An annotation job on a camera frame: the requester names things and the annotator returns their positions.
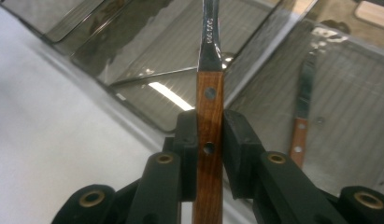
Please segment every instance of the clamp jaw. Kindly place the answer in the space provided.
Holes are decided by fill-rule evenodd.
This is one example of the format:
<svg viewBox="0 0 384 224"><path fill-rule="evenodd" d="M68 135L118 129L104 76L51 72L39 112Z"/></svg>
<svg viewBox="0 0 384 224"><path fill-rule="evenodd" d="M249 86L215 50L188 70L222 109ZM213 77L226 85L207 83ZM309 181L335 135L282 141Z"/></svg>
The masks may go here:
<svg viewBox="0 0 384 224"><path fill-rule="evenodd" d="M292 159L265 151L241 114L223 113L223 163L235 199L252 199L253 213L264 224L384 224L384 195L347 187L336 198L316 188ZM74 193L53 224L176 224L180 204L194 201L197 168L195 111L178 116L175 137L163 152L149 157L142 177L115 192L91 185Z"/></svg>

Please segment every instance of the brass rivet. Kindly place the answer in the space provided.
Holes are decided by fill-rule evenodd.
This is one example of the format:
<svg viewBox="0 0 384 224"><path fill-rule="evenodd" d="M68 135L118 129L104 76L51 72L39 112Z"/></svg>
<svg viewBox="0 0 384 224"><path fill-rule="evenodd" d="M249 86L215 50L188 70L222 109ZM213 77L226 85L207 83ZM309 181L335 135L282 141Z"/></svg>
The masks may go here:
<svg viewBox="0 0 384 224"><path fill-rule="evenodd" d="M286 161L285 158L279 154L268 155L268 160L270 160L273 163L277 163L277 164L282 164Z"/></svg>
<svg viewBox="0 0 384 224"><path fill-rule="evenodd" d="M156 158L156 161L161 164L170 163L174 158L171 155L163 154Z"/></svg>
<svg viewBox="0 0 384 224"><path fill-rule="evenodd" d="M78 203L82 207L93 207L101 203L105 199L105 193L100 189L93 189L83 194Z"/></svg>
<svg viewBox="0 0 384 224"><path fill-rule="evenodd" d="M354 194L354 198L361 204L372 209L383 209L384 203L375 195L359 191Z"/></svg>

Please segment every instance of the transparent plastic panel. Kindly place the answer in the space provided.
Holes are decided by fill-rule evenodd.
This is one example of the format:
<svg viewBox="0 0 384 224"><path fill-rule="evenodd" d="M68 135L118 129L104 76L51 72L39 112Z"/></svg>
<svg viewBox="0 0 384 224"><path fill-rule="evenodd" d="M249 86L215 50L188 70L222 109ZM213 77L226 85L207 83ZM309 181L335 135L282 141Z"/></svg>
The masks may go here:
<svg viewBox="0 0 384 224"><path fill-rule="evenodd" d="M318 1L312 8L309 18L332 28L339 28L344 33L363 39L375 46L384 48L384 26L358 18L358 6L361 2L380 4L384 9L384 0L368 1ZM364 13L384 20L384 12L376 7L365 8Z"/></svg>
<svg viewBox="0 0 384 224"><path fill-rule="evenodd" d="M267 150L288 153L298 81L318 49L305 173L332 194L363 185L384 193L384 50L304 20L236 98Z"/></svg>
<svg viewBox="0 0 384 224"><path fill-rule="evenodd" d="M282 24L276 26L276 22L287 20L284 6L280 7L284 10L281 13L280 10L274 10L274 6L268 2L249 0L220 1L223 68L241 54L240 50L252 36L254 39L258 36L265 40L259 46L260 49L267 48L269 40L277 34ZM271 12L272 20L268 23L272 26L264 26L270 27L271 32L263 29L266 32L256 33ZM189 1L186 5L171 2L139 32L128 36L126 22L130 13L131 9L123 9L105 29L95 33L73 54L72 61L116 92L141 118L164 132L171 132L175 128L178 113L186 109L158 89L165 89L174 97L187 102L189 107L186 108L194 108L202 2ZM162 30L158 30L153 23L163 18L172 20ZM257 51L254 56L259 57L259 54L262 53ZM232 77L229 81L238 82L241 76Z"/></svg>
<svg viewBox="0 0 384 224"><path fill-rule="evenodd" d="M41 34L64 36L104 0L11 0L1 5Z"/></svg>

